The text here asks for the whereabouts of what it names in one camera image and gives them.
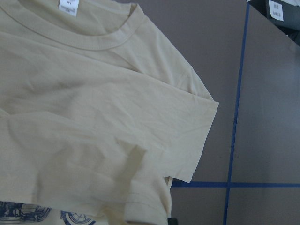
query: floor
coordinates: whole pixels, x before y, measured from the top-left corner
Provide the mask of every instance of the floor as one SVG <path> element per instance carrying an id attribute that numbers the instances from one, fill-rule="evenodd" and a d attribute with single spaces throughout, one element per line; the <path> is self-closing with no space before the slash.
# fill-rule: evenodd
<path id="1" fill-rule="evenodd" d="M 244 0 L 136 2 L 220 103 L 192 182 L 171 188 L 172 217 L 299 225 L 300 47 Z"/>

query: clothing label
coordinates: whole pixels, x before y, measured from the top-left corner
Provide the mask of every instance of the clothing label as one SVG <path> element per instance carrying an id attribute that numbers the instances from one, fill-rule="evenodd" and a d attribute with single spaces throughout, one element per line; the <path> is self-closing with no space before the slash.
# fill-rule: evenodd
<path id="1" fill-rule="evenodd" d="M 271 16 L 276 20 L 283 21 L 282 5 L 277 2 L 269 0 L 269 7 L 270 7 Z"/>
<path id="2" fill-rule="evenodd" d="M 79 0 L 60 0 L 59 9 L 70 15 L 76 16 Z"/>

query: t-shirt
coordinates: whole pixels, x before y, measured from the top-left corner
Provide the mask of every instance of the t-shirt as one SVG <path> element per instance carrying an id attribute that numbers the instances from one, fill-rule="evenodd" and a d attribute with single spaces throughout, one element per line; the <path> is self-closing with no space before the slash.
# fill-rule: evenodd
<path id="1" fill-rule="evenodd" d="M 218 103 L 138 4 L 1 0 L 0 66 L 0 201 L 167 224 Z"/>

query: box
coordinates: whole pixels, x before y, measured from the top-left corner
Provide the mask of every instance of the box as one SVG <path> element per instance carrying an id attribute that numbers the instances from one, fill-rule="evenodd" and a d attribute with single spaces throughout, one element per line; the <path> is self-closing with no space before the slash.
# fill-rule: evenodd
<path id="1" fill-rule="evenodd" d="M 249 2 L 285 34 L 300 30 L 300 7 L 280 0 L 251 0 Z"/>

